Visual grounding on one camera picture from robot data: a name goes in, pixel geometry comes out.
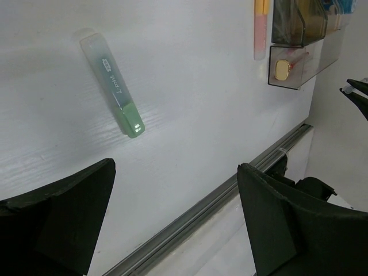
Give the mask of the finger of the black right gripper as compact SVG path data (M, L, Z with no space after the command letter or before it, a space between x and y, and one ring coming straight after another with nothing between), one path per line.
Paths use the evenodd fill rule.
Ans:
M358 90L365 96L352 92L350 94L343 93L363 114L367 120L367 81L347 79L347 83Z

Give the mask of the red gel pen horizontal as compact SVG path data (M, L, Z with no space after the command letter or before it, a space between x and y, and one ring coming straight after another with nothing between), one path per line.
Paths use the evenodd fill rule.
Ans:
M309 52L304 52L297 57L295 57L292 61L289 62L289 70L291 71L300 61L303 61L305 58L309 56Z

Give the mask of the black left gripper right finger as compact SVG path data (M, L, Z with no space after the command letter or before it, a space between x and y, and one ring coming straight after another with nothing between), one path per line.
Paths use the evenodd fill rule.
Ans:
M366 275L367 213L331 204L248 163L237 184L257 275Z

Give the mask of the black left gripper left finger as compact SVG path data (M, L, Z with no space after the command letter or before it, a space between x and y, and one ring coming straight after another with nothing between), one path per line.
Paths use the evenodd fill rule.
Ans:
M116 175L103 159L1 201L1 275L87 275Z

